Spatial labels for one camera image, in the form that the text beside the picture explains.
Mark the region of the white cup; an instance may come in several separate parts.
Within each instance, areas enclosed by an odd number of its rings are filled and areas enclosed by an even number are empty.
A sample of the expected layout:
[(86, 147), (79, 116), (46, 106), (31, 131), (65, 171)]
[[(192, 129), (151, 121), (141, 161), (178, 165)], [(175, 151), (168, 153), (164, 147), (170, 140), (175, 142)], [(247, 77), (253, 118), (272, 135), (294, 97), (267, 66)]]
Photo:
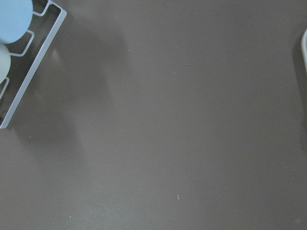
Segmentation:
[(11, 66), (11, 55), (4, 44), (0, 45), (0, 83), (7, 77)]

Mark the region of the light blue cup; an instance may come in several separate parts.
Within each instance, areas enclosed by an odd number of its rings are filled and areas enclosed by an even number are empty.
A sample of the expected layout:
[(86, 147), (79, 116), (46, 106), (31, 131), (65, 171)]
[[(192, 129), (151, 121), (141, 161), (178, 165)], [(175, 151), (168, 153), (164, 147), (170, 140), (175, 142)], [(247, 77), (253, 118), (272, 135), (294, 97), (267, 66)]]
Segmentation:
[(33, 17), (31, 0), (0, 1), (0, 42), (11, 44), (28, 30)]

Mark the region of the cream rabbit tray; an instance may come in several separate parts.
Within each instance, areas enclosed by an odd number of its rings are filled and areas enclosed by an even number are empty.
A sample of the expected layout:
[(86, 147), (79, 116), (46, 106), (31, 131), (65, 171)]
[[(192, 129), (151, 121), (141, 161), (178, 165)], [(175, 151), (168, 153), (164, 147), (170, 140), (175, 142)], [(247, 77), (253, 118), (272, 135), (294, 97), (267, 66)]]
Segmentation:
[(301, 49), (303, 54), (305, 70), (307, 71), (307, 30), (305, 30), (301, 39)]

